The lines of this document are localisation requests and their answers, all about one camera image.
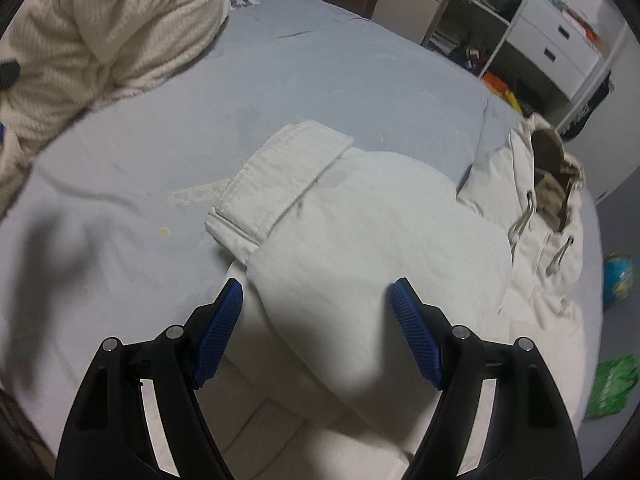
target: black clamp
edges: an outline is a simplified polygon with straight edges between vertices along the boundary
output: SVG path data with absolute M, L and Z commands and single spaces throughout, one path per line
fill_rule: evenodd
M 424 305 L 402 278 L 390 288 L 396 317 L 422 375 L 442 391 L 430 426 L 403 480 L 578 480 L 571 421 L 536 346 L 480 340 Z M 217 300 L 184 326 L 153 341 L 102 342 L 82 380 L 58 453 L 56 480 L 170 480 L 156 462 L 140 379 L 154 381 L 169 448 L 182 480 L 233 480 L 204 421 L 194 390 L 215 375 L 242 308 L 229 280 Z M 482 381 L 497 379 L 478 468 L 457 476 Z

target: orange item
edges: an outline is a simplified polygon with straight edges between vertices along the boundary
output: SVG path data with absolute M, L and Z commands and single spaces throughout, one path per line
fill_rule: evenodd
M 516 96 L 511 91 L 507 83 L 505 83 L 497 75 L 494 75 L 491 72 L 486 72 L 482 76 L 482 81 L 491 92 L 503 98 L 503 100 L 506 101 L 511 106 L 511 108 L 522 115 L 522 108 L 520 108 L 520 104 L 516 99 Z

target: white knit blanket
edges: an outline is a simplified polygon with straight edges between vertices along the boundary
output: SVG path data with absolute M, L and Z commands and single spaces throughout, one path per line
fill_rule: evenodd
M 149 90 L 213 40 L 229 0 L 25 0 L 0 40 L 0 216 L 33 157 L 83 109 Z

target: light blue bed sheet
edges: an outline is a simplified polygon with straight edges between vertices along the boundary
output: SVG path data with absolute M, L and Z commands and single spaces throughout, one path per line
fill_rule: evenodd
M 235 10 L 190 68 L 79 120 L 0 224 L 0 380 L 54 451 L 100 341 L 153 338 L 222 286 L 231 259 L 193 188 L 298 118 L 456 184 L 518 120 L 449 61 L 319 0 Z

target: dark fabric item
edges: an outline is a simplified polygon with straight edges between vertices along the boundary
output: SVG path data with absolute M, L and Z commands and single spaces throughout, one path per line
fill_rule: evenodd
M 596 93 L 587 101 L 587 104 L 584 105 L 582 110 L 578 112 L 578 114 L 571 120 L 571 122 L 566 126 L 566 128 L 560 133 L 560 136 L 564 140 L 571 140 L 574 137 L 577 137 L 578 134 L 584 128 L 584 125 L 593 114 L 593 111 L 600 105 L 601 102 L 609 95 L 611 92 L 611 72 L 607 74 L 607 77 L 604 79 L 602 84 L 596 90 Z
M 466 68 L 465 65 L 468 61 L 468 58 L 466 57 L 466 47 L 457 46 L 451 51 L 447 58 L 450 61 L 453 61 L 456 65 L 461 66 L 462 68 Z
M 559 233 L 566 225 L 567 199 L 579 171 L 565 162 L 562 141 L 553 130 L 533 132 L 531 145 L 536 212 L 545 219 L 550 229 Z
M 513 87 L 513 93 L 520 103 L 524 116 L 528 118 L 532 113 L 538 113 L 544 117 L 545 102 L 542 97 L 522 79 L 518 79 Z
M 17 61 L 0 62 L 0 90 L 6 90 L 20 77 L 20 65 Z

